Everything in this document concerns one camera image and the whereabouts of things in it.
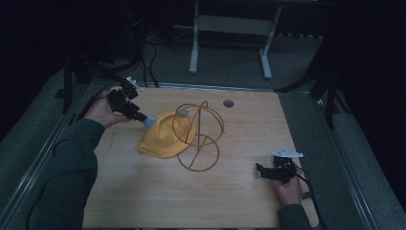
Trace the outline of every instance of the metal stand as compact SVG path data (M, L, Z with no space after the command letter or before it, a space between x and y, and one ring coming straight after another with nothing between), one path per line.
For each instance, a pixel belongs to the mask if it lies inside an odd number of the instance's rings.
M344 54L340 50L340 43L336 37L338 36L334 30L328 33L300 80L286 87L274 89L274 92L287 93L305 83L316 81L309 95L313 99L320 100L327 90L326 120L331 128L334 128L332 113L334 110L337 74L341 69L341 62L344 58Z
M282 7L277 7L273 20L260 20L235 17L221 17L211 15L199 15L199 0L194 1L194 26L193 26L193 46L191 55L191 65L189 72L197 72L197 57L199 53L198 33L199 31L225 32L247 35L266 35L266 43L259 49L259 57L262 63L263 75L266 79L271 79L271 68L269 66L268 52L274 37L275 30L281 15Z

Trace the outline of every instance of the wooden table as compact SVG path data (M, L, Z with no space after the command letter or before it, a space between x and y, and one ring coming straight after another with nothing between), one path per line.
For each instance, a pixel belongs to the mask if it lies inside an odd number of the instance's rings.
M147 88L139 94L133 102L147 116L207 101L225 124L217 141L219 160L206 172L191 172L176 157L138 152L146 130L140 122L117 124L105 132L96 149L99 175L85 208L83 227L278 226L278 197L271 183L256 171L256 163L272 167L273 151L295 149L275 93ZM225 100L234 106L224 106ZM218 130L216 123L206 126ZM303 205L311 225L317 226L312 201L304 200Z

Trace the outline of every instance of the gray carpet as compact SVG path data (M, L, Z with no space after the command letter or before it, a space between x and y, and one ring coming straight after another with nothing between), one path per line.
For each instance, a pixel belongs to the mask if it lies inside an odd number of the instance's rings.
M238 42L243 43L243 39L247 38L243 37ZM162 86L182 83L248 90L275 89L298 80L321 42L321 39L310 37L276 37L269 54L274 78L265 80L262 77L259 52L251 46L238 48L219 43L212 37L202 39L197 74L190 75L191 41L188 34L180 36L171 44L160 43L163 40L159 36L150 40L154 41L158 51L152 71ZM152 56L153 48L147 45L146 61L149 62ZM143 80L141 68L126 72L121 74L124 77L132 76L138 81ZM61 83L61 73L51 78L24 117L1 143L0 207L3 210L24 172L41 152L48 136L57 136L53 128L66 128L66 124L61 125L61 120L66 120L70 115L61 115L62 101L54 99ZM78 111L82 108L83 101L100 85L99 80L94 80L88 88L76 85L80 89L75 91L77 104L73 109ZM328 229L405 229L405 214L358 124L350 114L338 107L340 113L333 117L335 129L328 128L323 118L324 107L304 93L311 86L312 82L298 88L296 92L280 94L280 98L295 146L305 154L303 167L309 173ZM24 229L25 217L37 189L34 185L33 190L26 195L27 199L20 204L9 229Z

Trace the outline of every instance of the person's left hand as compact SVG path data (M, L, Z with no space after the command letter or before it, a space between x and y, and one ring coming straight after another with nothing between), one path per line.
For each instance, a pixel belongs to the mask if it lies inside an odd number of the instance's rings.
M125 117L125 115L111 111L110 105L108 104L108 100L106 98L108 93L108 91L102 91L100 94L101 98L90 106L83 118L96 121L102 124L104 128L109 128L120 122L131 121L132 119Z

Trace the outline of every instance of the dark background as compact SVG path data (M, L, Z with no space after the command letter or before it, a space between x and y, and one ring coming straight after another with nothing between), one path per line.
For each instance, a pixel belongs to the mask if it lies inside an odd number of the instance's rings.
M88 81L75 54L112 61L114 56L136 58L142 51L146 27L172 36L173 24L191 25L192 1L2 1L0 5L0 67L2 75L3 139L24 113L46 80L69 56ZM208 9L218 7L209 3ZM307 34L304 25L287 20L309 13L318 20L325 49L317 54L320 66L336 62L337 84L362 127L397 198L406 207L406 12L403 1L349 1L334 14L289 6L279 32ZM235 4L230 14L244 13ZM133 34L128 20L139 22ZM130 51L121 47L133 39Z

